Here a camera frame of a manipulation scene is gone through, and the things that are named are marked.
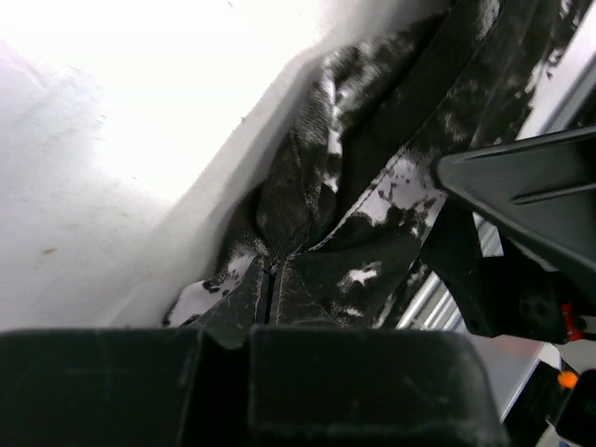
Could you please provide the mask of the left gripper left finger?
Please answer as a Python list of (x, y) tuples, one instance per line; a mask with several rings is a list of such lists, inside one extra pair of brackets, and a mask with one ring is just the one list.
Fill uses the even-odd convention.
[(5, 446), (256, 446), (248, 325), (1, 336)]

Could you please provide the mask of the black white splatter trousers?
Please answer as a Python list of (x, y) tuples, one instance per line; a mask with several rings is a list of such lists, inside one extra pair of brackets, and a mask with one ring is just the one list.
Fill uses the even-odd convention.
[(265, 179), (237, 205), (212, 277), (167, 327), (374, 327), (443, 205), (444, 155), (513, 142), (586, 1), (456, 1), (325, 57)]

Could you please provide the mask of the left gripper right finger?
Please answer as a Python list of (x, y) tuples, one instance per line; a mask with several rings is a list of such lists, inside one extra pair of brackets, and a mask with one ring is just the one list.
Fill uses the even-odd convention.
[(249, 335), (253, 446), (504, 446), (488, 378), (452, 332), (259, 324)]

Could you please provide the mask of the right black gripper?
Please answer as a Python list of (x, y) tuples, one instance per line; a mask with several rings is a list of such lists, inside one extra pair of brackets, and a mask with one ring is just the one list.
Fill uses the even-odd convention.
[(595, 129), (444, 156), (440, 187), (504, 233), (485, 256), (471, 210), (451, 199), (421, 257), (467, 330), (568, 345), (595, 341)]

